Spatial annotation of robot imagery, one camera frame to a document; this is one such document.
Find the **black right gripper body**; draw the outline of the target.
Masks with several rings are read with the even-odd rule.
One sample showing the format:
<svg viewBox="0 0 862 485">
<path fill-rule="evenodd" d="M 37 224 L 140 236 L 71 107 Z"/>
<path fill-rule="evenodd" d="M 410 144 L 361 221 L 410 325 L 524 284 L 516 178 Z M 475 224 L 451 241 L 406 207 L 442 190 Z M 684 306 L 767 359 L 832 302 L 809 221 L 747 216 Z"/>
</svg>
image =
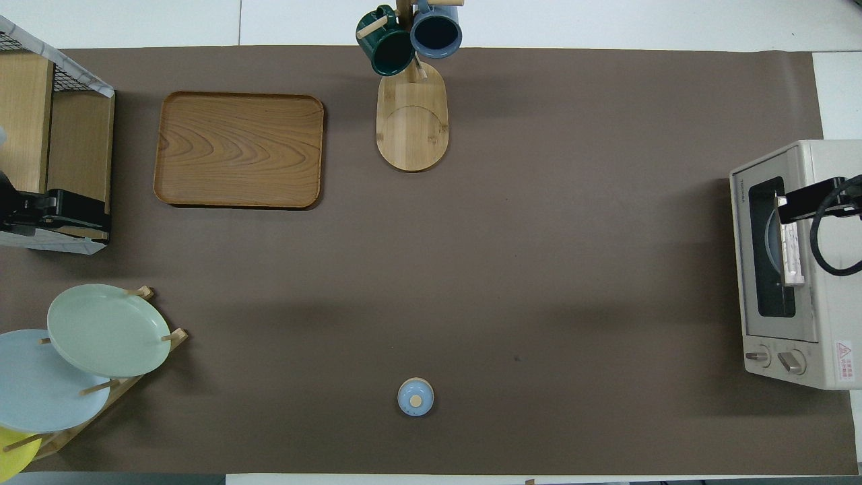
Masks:
<svg viewBox="0 0 862 485">
<path fill-rule="evenodd" d="M 814 218 L 821 208 L 824 217 L 846 218 L 860 216 L 861 176 L 832 177 L 801 189 L 789 191 L 784 203 L 778 206 L 781 224 L 790 224 Z"/>
</svg>

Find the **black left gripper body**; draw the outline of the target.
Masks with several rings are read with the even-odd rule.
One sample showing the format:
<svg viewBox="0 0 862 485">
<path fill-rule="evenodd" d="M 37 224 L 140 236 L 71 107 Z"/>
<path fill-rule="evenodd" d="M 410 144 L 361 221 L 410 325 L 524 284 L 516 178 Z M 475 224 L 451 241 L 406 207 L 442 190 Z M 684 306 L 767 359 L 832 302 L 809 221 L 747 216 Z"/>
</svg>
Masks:
<svg viewBox="0 0 862 485">
<path fill-rule="evenodd" d="M 1 230 L 34 236 L 35 230 L 73 227 L 111 231 L 105 202 L 73 191 L 50 189 L 46 193 L 18 191 L 1 172 Z"/>
</svg>

